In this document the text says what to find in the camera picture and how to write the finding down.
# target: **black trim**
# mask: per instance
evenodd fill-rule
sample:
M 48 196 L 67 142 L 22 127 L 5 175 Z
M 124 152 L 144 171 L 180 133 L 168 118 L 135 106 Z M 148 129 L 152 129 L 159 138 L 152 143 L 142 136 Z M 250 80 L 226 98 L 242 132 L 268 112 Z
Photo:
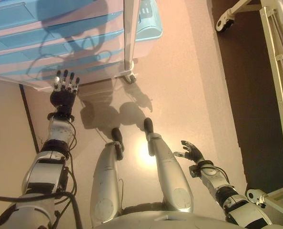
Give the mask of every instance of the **black trim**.
M 223 208 L 223 204 L 227 200 L 227 198 L 237 194 L 238 193 L 232 187 L 224 186 L 218 189 L 218 191 L 216 192 L 216 200 L 218 204 Z
M 33 125 L 32 125 L 32 120 L 31 120 L 31 116 L 30 116 L 30 112 L 29 112 L 29 108 L 28 108 L 28 104 L 27 104 L 27 100 L 26 100 L 26 95 L 25 95 L 24 87 L 23 87 L 22 84 L 19 84 L 19 88 L 20 88 L 20 91 L 21 91 L 21 96 L 22 96 L 22 100 L 23 100 L 23 103 L 24 103 L 28 124 L 29 124 L 30 131 L 31 131 L 31 136 L 32 136 L 33 144 L 35 146 L 36 153 L 38 154 L 40 152 L 40 150 L 39 150 L 39 146 L 38 146 L 35 130 L 34 130 Z
M 69 146 L 66 142 L 61 140 L 51 139 L 46 141 L 41 149 L 41 152 L 43 151 L 57 151 L 62 153 L 66 159 L 69 158 Z
M 29 183 L 25 194 L 29 194 L 29 193 L 51 194 L 54 187 L 55 185 L 52 183 Z
M 260 218 L 258 220 L 255 220 L 254 222 L 250 223 L 245 228 L 248 228 L 248 229 L 260 229 L 260 228 L 263 228 L 263 227 L 265 227 L 267 225 L 268 225 L 267 222 L 265 222 L 265 220 L 263 218 Z
M 247 204 L 247 200 L 241 200 L 237 203 L 235 203 L 234 205 L 232 205 L 230 208 L 228 208 L 227 206 L 225 206 L 225 213 L 229 213 L 231 211 L 234 211 L 235 209 L 239 208 L 239 207 L 242 207 L 243 205 Z
M 12 215 L 13 212 L 16 211 L 16 205 L 12 205 L 11 207 L 7 208 L 1 215 L 0 215 L 0 226 L 6 223 L 9 217 Z
M 229 222 L 229 223 L 232 223 L 232 224 L 235 224 L 235 225 L 239 225 L 239 224 L 237 223 L 237 221 L 232 217 L 231 214 L 227 214 L 227 215 L 226 215 L 225 221 L 226 221 L 226 222 Z

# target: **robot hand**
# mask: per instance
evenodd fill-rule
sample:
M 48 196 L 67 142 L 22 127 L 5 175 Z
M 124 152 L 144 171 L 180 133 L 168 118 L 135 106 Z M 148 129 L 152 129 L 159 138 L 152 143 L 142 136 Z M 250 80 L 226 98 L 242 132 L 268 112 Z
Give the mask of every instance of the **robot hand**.
M 80 81 L 80 79 L 77 78 L 75 83 L 73 83 L 75 73 L 71 73 L 70 79 L 67 82 L 68 72 L 68 70 L 65 70 L 63 78 L 61 79 L 61 71 L 57 71 L 55 83 L 53 85 L 54 91 L 51 93 L 51 104 L 57 108 L 57 112 L 53 113 L 53 115 L 66 118 L 71 117 L 71 109 L 75 102 Z
M 202 153 L 194 144 L 187 142 L 187 141 L 183 141 L 183 140 L 181 141 L 181 143 L 182 145 L 184 145 L 183 149 L 187 150 L 188 152 L 185 152 L 185 153 L 174 152 L 175 156 L 184 157 L 186 159 L 194 161 L 196 164 L 200 160 L 204 160 Z

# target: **humanoid robot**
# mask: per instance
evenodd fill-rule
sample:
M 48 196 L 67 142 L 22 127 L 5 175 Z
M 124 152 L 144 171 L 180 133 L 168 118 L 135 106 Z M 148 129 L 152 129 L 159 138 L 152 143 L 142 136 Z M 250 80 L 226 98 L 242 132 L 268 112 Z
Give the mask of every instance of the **humanoid robot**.
M 48 115 L 49 136 L 41 151 L 36 155 L 22 184 L 19 198 L 0 197 L 0 201 L 12 204 L 0 216 L 0 229 L 54 229 L 62 213 L 55 211 L 55 200 L 66 197 L 71 203 L 76 228 L 81 229 L 75 192 L 67 192 L 68 175 L 73 173 L 66 167 L 71 157 L 71 145 L 76 140 L 76 130 L 72 124 L 71 109 L 78 90 L 79 78 L 74 73 L 69 79 L 68 71 L 57 72 L 51 103 L 56 107 Z M 122 160 L 124 144 L 121 132 L 114 128 L 113 142 L 107 143 L 98 159 L 91 191 L 91 221 L 94 228 L 190 228 L 190 229 L 282 229 L 272 225 L 266 214 L 256 205 L 236 192 L 229 183 L 226 173 L 212 161 L 205 160 L 202 153 L 192 143 L 182 141 L 185 153 L 174 154 L 162 137 L 153 131 L 150 118 L 144 120 L 144 130 L 148 141 L 149 154 L 156 157 L 158 177 L 163 192 L 162 203 L 121 208 L 118 191 L 117 161 Z M 189 167 L 192 177 L 199 177 L 211 196 L 223 209 L 226 222 L 200 217 L 193 214 L 193 196 L 186 177 L 175 156 L 192 160 Z

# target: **white bed frame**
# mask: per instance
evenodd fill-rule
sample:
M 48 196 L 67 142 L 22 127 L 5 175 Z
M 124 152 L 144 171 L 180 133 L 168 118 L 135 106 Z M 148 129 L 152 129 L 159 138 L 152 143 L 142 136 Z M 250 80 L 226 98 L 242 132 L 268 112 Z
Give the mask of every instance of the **white bed frame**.
M 278 17 L 275 0 L 262 0 L 261 5 L 248 5 L 251 0 L 240 0 L 232 8 L 225 11 L 216 24 L 218 32 L 224 32 L 233 23 L 235 15 L 239 12 L 259 10 L 270 63 L 273 73 L 274 86 L 279 108 L 279 115 L 283 130 L 283 28 Z M 264 193 L 259 189 L 250 189 L 247 192 L 248 199 L 257 204 L 267 204 L 283 213 L 283 188 L 272 193 Z

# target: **wall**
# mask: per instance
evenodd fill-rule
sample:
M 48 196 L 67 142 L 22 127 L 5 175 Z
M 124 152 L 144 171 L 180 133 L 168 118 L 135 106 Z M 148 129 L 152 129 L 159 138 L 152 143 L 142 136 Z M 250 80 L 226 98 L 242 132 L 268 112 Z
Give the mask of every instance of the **wall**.
M 35 148 L 18 84 L 0 81 L 0 196 L 18 197 Z M 9 203 L 0 202 L 0 214 Z

